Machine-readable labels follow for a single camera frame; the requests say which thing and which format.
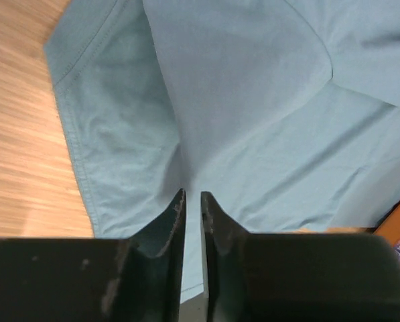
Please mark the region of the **blue grey t shirt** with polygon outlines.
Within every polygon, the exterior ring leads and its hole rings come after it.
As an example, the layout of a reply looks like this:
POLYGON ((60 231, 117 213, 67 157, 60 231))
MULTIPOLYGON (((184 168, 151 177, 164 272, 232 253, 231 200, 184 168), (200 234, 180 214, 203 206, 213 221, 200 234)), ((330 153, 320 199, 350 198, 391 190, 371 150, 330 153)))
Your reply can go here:
POLYGON ((45 54, 97 237, 187 194, 247 229, 372 227, 400 200, 400 1, 73 1, 45 54))

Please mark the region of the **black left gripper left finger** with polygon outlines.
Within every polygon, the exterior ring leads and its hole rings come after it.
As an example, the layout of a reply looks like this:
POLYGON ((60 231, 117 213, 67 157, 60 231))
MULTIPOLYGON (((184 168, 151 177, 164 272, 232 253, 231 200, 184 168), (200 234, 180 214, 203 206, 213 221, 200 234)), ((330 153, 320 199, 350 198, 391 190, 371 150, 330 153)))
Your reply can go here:
POLYGON ((130 253, 129 320, 177 321, 186 233, 186 193, 133 236, 130 253))

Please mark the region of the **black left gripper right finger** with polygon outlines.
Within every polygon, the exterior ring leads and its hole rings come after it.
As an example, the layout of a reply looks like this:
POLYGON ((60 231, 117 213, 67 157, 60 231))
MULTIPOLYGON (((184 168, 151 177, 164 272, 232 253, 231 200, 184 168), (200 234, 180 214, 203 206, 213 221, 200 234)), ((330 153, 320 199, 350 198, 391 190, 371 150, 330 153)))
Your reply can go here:
POLYGON ((207 321, 252 321, 243 253, 248 231, 201 193, 202 251, 207 321))

